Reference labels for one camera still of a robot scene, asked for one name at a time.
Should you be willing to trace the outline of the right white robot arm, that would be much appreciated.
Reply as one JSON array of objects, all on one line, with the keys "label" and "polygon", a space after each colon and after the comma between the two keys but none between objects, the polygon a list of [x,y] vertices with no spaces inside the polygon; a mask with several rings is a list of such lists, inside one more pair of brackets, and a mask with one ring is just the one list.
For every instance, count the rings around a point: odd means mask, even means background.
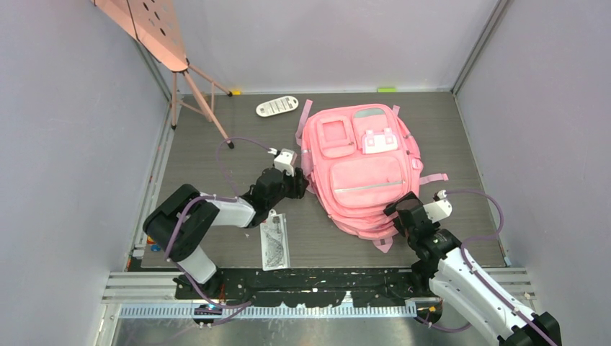
[{"label": "right white robot arm", "polygon": [[551,314],[538,314],[512,296],[475,261],[465,241],[441,227],[452,213],[448,194],[441,190],[423,203],[410,192],[385,207],[419,259],[411,266],[414,291],[450,304],[491,345],[561,345]]}]

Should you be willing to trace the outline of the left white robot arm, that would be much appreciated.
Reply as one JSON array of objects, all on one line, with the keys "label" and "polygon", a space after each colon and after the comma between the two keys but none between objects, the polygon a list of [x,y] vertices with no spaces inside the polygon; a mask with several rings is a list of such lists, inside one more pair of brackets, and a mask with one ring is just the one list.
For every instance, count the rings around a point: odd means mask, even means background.
[{"label": "left white robot arm", "polygon": [[217,265],[200,245],[208,230],[213,226],[254,228],[268,219],[281,200],[303,198],[308,186],[300,168],[293,175],[265,169],[249,190],[236,198],[205,194],[183,184],[145,219],[142,229],[167,259],[194,280],[197,293],[213,298],[220,292],[221,280],[216,275]]}]

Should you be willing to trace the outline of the pink student backpack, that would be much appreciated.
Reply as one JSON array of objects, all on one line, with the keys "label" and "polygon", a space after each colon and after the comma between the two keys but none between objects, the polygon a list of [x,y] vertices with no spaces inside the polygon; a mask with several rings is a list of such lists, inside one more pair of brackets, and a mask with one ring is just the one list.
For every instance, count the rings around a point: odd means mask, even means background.
[{"label": "pink student backpack", "polygon": [[340,230],[388,252],[398,232],[385,208],[448,176],[422,174],[419,146],[399,106],[355,105],[311,114],[312,104],[305,101],[295,133],[308,190]]}]

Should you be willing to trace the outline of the clear plastic stationery pack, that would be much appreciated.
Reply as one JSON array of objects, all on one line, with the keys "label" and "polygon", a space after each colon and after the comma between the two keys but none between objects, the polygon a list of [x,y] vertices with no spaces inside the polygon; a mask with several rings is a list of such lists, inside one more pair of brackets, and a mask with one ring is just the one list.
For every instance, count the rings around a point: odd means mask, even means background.
[{"label": "clear plastic stationery pack", "polygon": [[285,214],[271,210],[259,227],[263,271],[290,268]]}]

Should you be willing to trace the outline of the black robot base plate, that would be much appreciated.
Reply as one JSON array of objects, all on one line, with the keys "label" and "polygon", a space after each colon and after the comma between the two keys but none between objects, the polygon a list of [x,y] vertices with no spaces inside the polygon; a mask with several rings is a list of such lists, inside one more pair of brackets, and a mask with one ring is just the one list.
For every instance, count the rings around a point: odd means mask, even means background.
[{"label": "black robot base plate", "polygon": [[174,278],[179,300],[209,299],[229,306],[248,303],[256,307],[295,308],[339,306],[351,298],[356,307],[402,306],[410,298],[434,294],[409,268],[297,268],[263,271],[255,268],[221,268],[204,285],[193,288],[186,275]]}]

